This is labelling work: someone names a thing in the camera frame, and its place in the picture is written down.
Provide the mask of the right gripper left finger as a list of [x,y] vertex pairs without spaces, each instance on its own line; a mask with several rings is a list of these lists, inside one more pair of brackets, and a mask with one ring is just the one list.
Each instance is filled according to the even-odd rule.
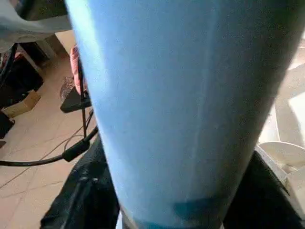
[[102,141],[96,137],[41,219],[42,229],[114,229],[119,203]]

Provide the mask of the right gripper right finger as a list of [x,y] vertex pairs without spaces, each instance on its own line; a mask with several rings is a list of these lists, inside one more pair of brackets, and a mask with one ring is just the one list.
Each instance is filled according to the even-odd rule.
[[287,190],[257,151],[225,216],[226,229],[303,229]]

